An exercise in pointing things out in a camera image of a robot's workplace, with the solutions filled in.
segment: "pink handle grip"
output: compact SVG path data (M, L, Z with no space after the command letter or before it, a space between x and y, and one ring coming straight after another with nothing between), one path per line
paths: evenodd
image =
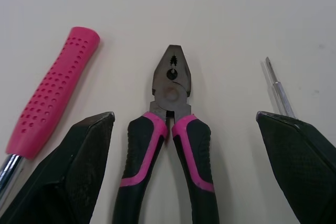
M99 44L98 34L74 27L16 123L6 153L32 159L53 133L77 81Z

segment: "white table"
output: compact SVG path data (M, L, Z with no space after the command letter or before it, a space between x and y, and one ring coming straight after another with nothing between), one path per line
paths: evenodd
M298 224L255 122L258 110L274 110L261 62L270 57L298 118L336 145L335 0L0 0L1 150L72 26L96 30L101 47L26 176L74 123L114 111L107 168L91 219L111 223L128 123L149 109L153 71L167 46L179 44L192 73L192 111L212 130L221 223ZM171 139L154 167L140 220L191 223Z

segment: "metal shaft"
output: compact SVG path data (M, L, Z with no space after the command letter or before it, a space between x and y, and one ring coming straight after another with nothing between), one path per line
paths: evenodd
M0 170L0 209L2 208L15 180L22 171L25 158L10 154L5 159Z
M286 93L283 89L283 86L281 84L280 81L278 81L273 66L271 64L271 61L269 60L269 58L266 58L266 66L268 69L268 72L270 74L270 78L272 81L272 87L273 87L273 91L275 93L275 99L277 101L278 104L278 108L279 108L279 112L281 115L286 115L289 116L291 118L296 118L294 115L294 112L292 110L292 107L290 106L290 103L288 101L288 98L286 96Z

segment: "pliers jaw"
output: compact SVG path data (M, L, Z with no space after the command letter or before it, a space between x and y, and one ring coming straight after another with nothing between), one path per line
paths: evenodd
M191 92L191 74L181 46L169 45L160 60L153 77L150 112L166 121L174 117L175 122L191 114L187 97Z

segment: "black and pink handle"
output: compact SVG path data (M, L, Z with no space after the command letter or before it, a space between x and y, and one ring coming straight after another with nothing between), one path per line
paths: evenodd
M187 180L193 224L218 224L218 208L210 166L210 128L188 115L172 128L173 140Z
M180 119L172 131L189 189L193 224L218 224L209 160L210 129L189 115ZM163 120L151 112L130 123L127 161L114 206L113 224L138 223L143 196L167 132Z
M113 224L138 223L141 202L168 129L147 112L128 126L128 153L113 212Z

